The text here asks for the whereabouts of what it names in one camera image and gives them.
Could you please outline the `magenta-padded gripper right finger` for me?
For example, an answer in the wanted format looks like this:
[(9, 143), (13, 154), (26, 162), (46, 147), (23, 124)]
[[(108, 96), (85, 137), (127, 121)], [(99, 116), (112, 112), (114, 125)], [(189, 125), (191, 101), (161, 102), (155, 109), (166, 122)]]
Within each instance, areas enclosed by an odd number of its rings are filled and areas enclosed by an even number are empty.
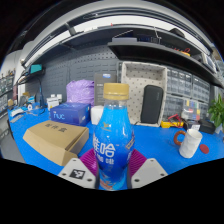
[(155, 158), (147, 159), (134, 149), (127, 168), (127, 188), (135, 189), (148, 185), (167, 176)]

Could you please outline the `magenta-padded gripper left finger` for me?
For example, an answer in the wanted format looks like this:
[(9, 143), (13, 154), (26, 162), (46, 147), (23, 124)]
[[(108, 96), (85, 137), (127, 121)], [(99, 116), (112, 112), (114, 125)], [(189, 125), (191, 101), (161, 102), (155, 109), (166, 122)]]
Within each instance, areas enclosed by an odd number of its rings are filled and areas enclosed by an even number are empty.
[(84, 188), (98, 189), (99, 169), (94, 150), (90, 149), (80, 158), (72, 158), (58, 176)]

